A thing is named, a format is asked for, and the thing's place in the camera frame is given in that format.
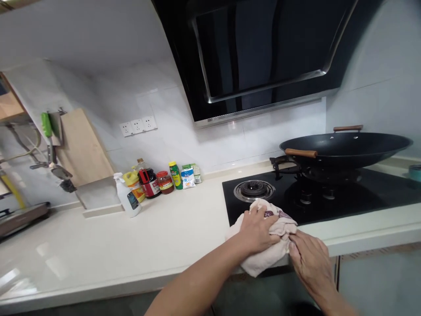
green bottle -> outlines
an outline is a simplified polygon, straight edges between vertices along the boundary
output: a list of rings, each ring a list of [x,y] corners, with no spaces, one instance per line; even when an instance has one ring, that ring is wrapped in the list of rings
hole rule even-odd
[[[170,166],[170,172],[172,180],[174,181],[175,188],[177,190],[182,190],[183,182],[181,182],[180,170],[178,169],[177,163],[169,162],[168,165]]]

yellow pipe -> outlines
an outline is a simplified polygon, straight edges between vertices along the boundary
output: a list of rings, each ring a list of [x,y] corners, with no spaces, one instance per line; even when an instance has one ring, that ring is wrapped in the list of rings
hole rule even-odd
[[[0,178],[3,180],[4,184],[9,188],[10,192],[13,193],[14,197],[19,203],[20,208],[25,208],[25,203],[22,200],[22,196],[19,194],[16,187],[13,185],[13,183],[9,180],[6,173],[4,171],[0,170]]]

black glass range hood panel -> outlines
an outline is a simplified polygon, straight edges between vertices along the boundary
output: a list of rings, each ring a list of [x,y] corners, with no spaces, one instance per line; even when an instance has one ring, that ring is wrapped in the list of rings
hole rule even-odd
[[[339,88],[353,50],[381,0],[360,0],[355,8],[354,0],[153,3],[197,122]],[[338,27],[350,10],[325,72]],[[279,86],[321,70],[325,73]],[[218,101],[242,91],[246,94]]]

soy sauce bottle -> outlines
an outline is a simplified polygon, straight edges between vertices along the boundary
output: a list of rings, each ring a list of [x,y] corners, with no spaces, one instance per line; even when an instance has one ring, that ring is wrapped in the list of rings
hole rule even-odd
[[[132,168],[137,171],[139,176],[139,183],[143,189],[143,192],[146,195],[147,199],[156,198],[161,194],[159,190],[157,175],[153,172],[142,158],[137,160],[138,165],[133,166]]]

metal pan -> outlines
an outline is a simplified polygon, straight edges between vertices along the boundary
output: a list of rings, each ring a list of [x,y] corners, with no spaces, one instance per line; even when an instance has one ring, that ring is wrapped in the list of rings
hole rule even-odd
[[[306,167],[357,169],[392,157],[413,143],[399,135],[360,133],[362,128],[362,125],[335,127],[334,133],[294,138],[279,147]],[[336,133],[347,130],[358,132]]]

